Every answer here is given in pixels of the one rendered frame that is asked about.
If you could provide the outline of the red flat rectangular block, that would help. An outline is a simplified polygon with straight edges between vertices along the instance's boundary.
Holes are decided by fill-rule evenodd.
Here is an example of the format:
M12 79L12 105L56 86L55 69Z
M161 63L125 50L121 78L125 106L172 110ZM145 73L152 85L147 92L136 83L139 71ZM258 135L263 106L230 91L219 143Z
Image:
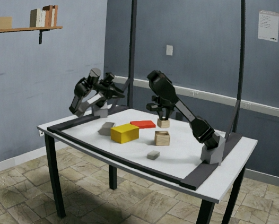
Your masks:
M135 125L140 129L156 128L156 125L151 120L131 121L130 124Z

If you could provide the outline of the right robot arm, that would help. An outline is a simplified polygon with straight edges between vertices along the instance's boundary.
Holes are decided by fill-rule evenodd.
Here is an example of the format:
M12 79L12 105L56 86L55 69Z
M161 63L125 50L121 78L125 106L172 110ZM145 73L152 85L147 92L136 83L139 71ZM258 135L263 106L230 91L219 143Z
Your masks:
M71 106L69 107L69 110L78 118L82 117L86 110L94 104L101 108L108 101L107 99L105 99L103 93L97 92L95 96L91 97L85 102L82 102L83 98L85 98L92 90L95 90L100 75L100 69L96 67L92 68L90 70L89 76L87 78L83 77L76 84L74 89L75 96ZM106 77L104 79L101 79L101 82L104 85L109 86L109 83L115 78L115 76L111 72L107 72L105 76Z

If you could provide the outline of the yellow foam block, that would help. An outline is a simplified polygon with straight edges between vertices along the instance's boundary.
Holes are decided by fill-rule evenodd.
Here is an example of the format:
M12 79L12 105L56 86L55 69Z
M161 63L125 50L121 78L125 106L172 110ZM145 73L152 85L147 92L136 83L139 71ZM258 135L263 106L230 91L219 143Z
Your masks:
M139 139L139 129L139 127L129 123L112 127L111 139L120 144Z

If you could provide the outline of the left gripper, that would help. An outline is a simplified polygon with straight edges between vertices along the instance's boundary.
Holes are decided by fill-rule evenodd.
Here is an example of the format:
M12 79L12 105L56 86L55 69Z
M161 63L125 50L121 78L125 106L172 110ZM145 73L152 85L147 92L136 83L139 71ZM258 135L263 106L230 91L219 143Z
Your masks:
M149 111L156 111L158 113L159 119L163 120L163 108L166 110L165 120L168 120L171 114L175 111L174 105L170 103L169 100L164 100L160 97L159 105L150 103L146 105L146 109Z

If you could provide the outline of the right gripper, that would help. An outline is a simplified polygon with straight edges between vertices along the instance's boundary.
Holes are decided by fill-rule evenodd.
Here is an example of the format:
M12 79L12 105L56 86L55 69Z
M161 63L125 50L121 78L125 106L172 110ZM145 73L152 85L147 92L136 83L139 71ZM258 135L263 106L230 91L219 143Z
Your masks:
M95 91L103 93L105 95L105 99L107 100L124 98L125 95L122 94L124 91L115 86L113 81L111 82L109 83L109 86L106 86L101 82L101 80L98 80Z

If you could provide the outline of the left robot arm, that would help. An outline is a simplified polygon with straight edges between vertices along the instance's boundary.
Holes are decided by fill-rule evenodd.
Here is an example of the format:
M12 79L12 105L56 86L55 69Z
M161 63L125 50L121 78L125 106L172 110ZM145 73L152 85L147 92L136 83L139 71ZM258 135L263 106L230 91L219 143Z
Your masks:
M206 120L203 120L200 116L195 116L193 112L184 104L184 102L176 95L172 82L164 73L154 70L147 76L147 78L149 80L149 87L158 96L152 96L152 101L155 101L155 104L159 104L160 97L164 100L169 100L189 121L189 126L192 129L193 136L199 143L204 143L207 146L207 150L217 148L219 146L220 136L216 136L215 131L210 124Z

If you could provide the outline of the white open box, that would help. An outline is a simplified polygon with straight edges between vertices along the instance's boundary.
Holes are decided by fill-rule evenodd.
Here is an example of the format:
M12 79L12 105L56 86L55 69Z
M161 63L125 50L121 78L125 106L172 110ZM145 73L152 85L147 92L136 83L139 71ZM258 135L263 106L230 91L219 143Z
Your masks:
M98 129L98 133L104 136L111 136L111 128L116 127L116 122L105 122Z

